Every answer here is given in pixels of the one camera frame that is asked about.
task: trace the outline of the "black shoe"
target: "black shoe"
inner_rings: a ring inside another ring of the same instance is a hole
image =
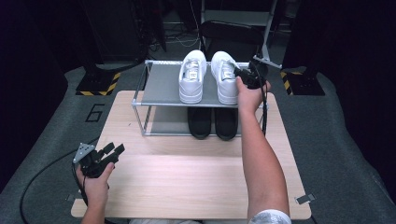
[[[238,132],[238,109],[215,108],[216,134],[222,140],[233,139]]]
[[[192,136],[202,140],[210,135],[210,129],[212,126],[212,108],[188,107],[187,117]]]

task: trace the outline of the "person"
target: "person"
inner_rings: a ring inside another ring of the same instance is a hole
[[[240,77],[236,78],[238,88],[238,112],[241,120],[242,161],[247,182],[247,220],[252,224],[289,224],[290,209],[285,176],[275,152],[262,133],[256,119],[256,110],[262,103],[260,89],[249,90]],[[81,223],[103,223],[107,202],[107,180],[114,168],[110,163],[102,175],[85,179],[85,190],[89,205]],[[84,176],[77,170],[82,184]],[[132,223],[161,223],[139,220]]]

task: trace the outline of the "forearm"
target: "forearm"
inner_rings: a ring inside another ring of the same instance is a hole
[[[289,214],[286,181],[282,168],[253,113],[240,110],[242,157],[249,207],[248,218],[265,209]]]
[[[85,212],[81,224],[103,224],[105,223],[105,205],[90,205]]]

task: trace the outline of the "black motion capture device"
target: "black motion capture device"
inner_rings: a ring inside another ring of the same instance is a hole
[[[75,158],[73,159],[73,175],[77,181],[78,188],[81,190],[81,196],[84,200],[85,204],[88,205],[87,195],[85,193],[85,178],[97,178],[102,172],[106,169],[107,165],[111,162],[116,163],[119,161],[119,155],[125,150],[123,144],[119,145],[114,149],[114,144],[109,143],[103,149],[96,151],[95,146],[87,145],[80,143],[78,147],[78,151],[76,153]],[[81,172],[84,174],[84,183],[82,186],[80,185],[77,177],[75,164],[78,163],[81,165]]]
[[[248,89],[256,90],[260,88],[262,90],[262,132],[265,134],[267,127],[267,88],[266,86],[266,75],[268,74],[268,67],[266,64],[260,63],[259,61],[252,59],[248,64],[248,69],[239,69],[235,67],[233,73],[236,77],[241,77]]]

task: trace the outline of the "gray carpet floor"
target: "gray carpet floor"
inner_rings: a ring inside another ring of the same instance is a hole
[[[270,48],[273,62],[281,63],[288,35],[276,34]],[[168,51],[151,51],[156,60],[181,61],[198,43],[168,43]],[[125,64],[106,64],[105,68]],[[0,223],[22,223],[20,198],[29,181],[52,161],[26,191],[23,212],[29,223],[79,223],[70,214],[78,191],[71,173],[71,160],[80,142],[98,137],[118,91],[135,90],[144,65],[121,73],[116,89],[108,96],[77,96],[82,68],[68,72],[68,91],[45,131],[0,195]],[[289,96],[279,70],[270,67],[269,81],[275,95],[291,149],[307,193],[317,199],[310,205],[317,223],[396,223],[396,206],[389,199],[375,169],[362,157],[349,136],[333,84],[319,74],[325,96]],[[86,122],[92,107],[102,114],[97,122]],[[110,219],[127,223],[125,219]],[[293,223],[315,223],[313,218]]]

